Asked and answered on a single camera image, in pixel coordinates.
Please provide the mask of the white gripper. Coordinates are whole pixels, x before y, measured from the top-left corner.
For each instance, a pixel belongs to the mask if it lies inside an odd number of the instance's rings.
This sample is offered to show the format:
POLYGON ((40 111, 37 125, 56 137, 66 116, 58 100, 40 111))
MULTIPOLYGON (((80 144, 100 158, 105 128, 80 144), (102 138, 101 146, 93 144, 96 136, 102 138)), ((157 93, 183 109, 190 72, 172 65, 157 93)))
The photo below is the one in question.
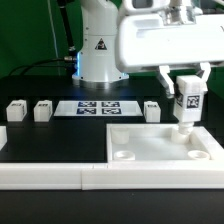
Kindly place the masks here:
POLYGON ((200 15, 192 25, 165 26, 157 14, 125 17, 115 44, 116 66, 121 72, 137 73, 159 67, 157 79, 174 97, 171 69, 199 64, 196 76, 205 85, 210 63, 224 62, 224 14, 200 15))

